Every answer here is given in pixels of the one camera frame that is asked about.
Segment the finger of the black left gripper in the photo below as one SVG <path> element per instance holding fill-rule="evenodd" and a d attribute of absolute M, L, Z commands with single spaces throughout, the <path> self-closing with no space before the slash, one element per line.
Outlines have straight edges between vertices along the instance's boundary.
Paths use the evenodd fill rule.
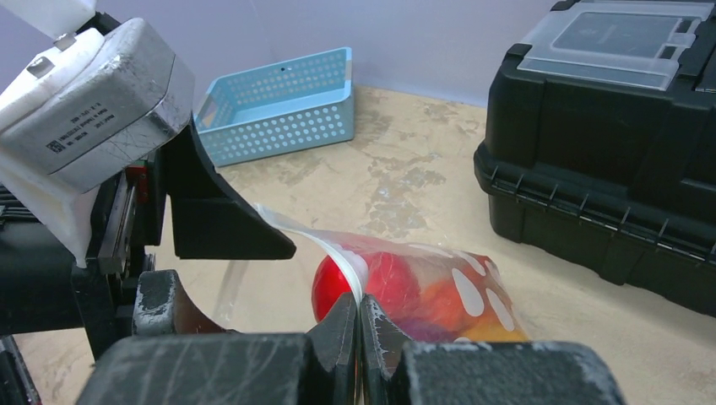
<path fill-rule="evenodd" d="M 287 260 L 295 255 L 294 242 L 268 224 L 216 171 L 194 121 L 165 144 L 160 155 L 177 257 Z"/>

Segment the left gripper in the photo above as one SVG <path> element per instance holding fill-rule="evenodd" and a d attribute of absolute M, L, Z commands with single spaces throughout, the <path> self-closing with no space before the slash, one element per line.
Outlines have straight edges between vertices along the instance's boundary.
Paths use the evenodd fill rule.
<path fill-rule="evenodd" d="M 160 152 L 101 188 L 90 216 L 87 268 L 7 189 L 1 191 L 1 401 L 40 395 L 15 336 L 81 328 L 100 357 L 129 336 L 233 333 L 193 302 L 176 270 L 155 270 L 167 193 Z"/>

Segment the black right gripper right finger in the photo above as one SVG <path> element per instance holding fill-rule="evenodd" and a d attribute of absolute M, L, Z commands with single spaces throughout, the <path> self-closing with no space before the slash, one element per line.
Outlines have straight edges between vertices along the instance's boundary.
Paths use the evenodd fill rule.
<path fill-rule="evenodd" d="M 423 343 L 368 295 L 359 306 L 368 404 L 623 404 L 609 367 L 579 343 Z"/>

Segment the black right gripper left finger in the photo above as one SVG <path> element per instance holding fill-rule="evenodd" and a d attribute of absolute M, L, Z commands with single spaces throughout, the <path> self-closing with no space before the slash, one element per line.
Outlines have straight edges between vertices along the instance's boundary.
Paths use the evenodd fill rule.
<path fill-rule="evenodd" d="M 353 404 L 358 309 L 343 294 L 307 333 L 128 337 L 79 404 Z"/>

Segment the polka dot zip top bag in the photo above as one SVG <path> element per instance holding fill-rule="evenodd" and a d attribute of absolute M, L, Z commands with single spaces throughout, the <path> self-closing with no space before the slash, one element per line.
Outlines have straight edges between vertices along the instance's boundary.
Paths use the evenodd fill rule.
<path fill-rule="evenodd" d="M 402 257 L 420 285 L 419 306 L 407 318 L 395 321 L 382 309 L 408 337 L 425 342 L 524 342 L 529 337 L 488 256 L 319 228 L 263 204 L 257 210 L 294 242 L 296 253 L 288 260 L 229 263 L 212 314 L 223 327 L 247 332 L 315 327 L 321 321 L 313 314 L 312 285 L 326 256 L 348 279 L 351 291 L 344 294 L 355 303 L 368 295 L 378 303 L 366 292 L 368 269 L 361 255 L 385 251 Z"/>

